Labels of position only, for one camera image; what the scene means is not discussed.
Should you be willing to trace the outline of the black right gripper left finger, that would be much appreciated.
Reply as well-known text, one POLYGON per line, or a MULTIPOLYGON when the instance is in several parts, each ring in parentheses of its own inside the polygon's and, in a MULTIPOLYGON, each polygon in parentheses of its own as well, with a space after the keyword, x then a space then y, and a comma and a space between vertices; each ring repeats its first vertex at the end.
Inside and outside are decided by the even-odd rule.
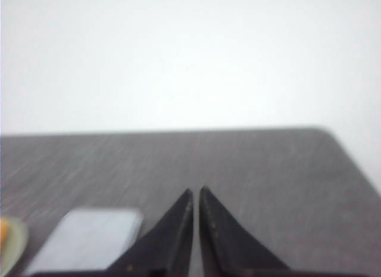
POLYGON ((193 194, 187 189, 157 224, 106 270, 107 276, 188 276, 193 194))

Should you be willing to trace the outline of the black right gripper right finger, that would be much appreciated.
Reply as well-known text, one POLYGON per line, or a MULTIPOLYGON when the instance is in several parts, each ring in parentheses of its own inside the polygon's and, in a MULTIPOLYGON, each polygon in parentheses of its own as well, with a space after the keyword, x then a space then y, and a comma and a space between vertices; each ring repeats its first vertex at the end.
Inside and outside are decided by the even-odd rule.
POLYGON ((276 276, 292 271, 206 186, 199 193, 199 235, 205 276, 276 276))

